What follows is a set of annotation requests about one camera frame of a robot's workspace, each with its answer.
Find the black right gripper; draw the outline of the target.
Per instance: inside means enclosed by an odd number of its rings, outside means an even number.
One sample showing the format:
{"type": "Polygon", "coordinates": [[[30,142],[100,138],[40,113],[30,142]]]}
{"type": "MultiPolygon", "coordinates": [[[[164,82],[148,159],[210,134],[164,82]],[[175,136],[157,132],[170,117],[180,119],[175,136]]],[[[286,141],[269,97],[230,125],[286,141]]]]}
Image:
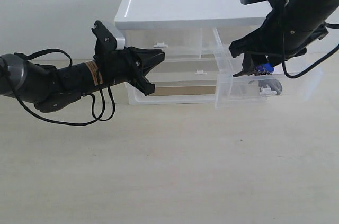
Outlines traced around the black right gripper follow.
{"type": "Polygon", "coordinates": [[[276,6],[257,30],[230,44],[230,54],[233,58],[244,55],[244,73],[252,73],[254,65],[276,66],[282,63],[283,55],[290,59],[304,54],[315,34],[327,34],[323,24],[329,16],[329,6],[324,4],[276,6]]]}

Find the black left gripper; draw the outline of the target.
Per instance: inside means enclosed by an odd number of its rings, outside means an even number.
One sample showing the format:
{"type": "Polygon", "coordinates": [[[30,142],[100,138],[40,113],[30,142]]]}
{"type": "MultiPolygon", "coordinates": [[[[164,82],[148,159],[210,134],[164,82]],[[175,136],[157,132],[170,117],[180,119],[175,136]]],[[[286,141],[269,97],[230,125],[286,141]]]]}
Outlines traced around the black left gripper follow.
{"type": "Polygon", "coordinates": [[[146,75],[165,60],[162,49],[124,48],[121,51],[106,53],[97,57],[95,62],[103,79],[103,86],[113,86],[127,82],[144,95],[155,91],[155,84],[146,75]]]}

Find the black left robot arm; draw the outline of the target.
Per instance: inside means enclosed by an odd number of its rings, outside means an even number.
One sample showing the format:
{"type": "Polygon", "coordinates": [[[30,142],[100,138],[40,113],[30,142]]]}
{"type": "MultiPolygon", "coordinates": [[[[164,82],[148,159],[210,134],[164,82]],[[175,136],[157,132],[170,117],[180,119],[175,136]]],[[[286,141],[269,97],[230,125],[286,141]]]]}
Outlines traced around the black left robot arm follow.
{"type": "Polygon", "coordinates": [[[144,95],[155,91],[146,75],[165,59],[160,49],[124,48],[97,52],[93,60],[58,69],[30,61],[58,52],[47,49],[26,56],[22,53],[1,56],[1,95],[34,104],[42,113],[56,112],[82,96],[124,82],[144,95]]]}

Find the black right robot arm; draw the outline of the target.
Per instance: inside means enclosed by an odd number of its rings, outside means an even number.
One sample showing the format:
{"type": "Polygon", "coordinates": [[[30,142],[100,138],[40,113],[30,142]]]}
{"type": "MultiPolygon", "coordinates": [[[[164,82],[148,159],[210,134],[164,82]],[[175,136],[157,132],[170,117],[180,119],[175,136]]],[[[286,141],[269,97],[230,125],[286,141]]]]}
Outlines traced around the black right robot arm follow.
{"type": "Polygon", "coordinates": [[[243,5],[264,1],[272,10],[262,25],[229,46],[233,58],[244,56],[238,76],[305,55],[308,45],[328,34],[325,21],[338,8],[338,0],[240,0],[243,5]]]}

